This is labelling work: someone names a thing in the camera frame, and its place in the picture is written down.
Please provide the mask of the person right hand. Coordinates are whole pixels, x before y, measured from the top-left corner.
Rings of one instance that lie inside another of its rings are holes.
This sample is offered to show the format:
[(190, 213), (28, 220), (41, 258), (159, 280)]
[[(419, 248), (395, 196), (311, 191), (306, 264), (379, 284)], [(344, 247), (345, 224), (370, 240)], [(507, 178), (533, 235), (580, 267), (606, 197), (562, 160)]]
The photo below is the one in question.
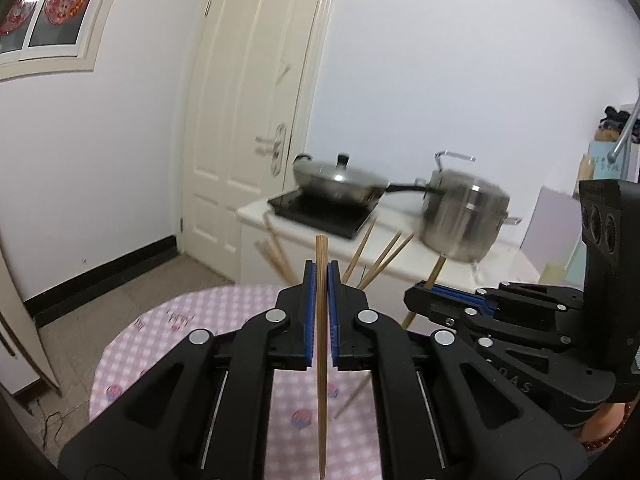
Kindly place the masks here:
[(605, 403), (582, 427), (579, 442), (588, 453), (606, 448), (622, 431), (631, 413), (630, 403)]

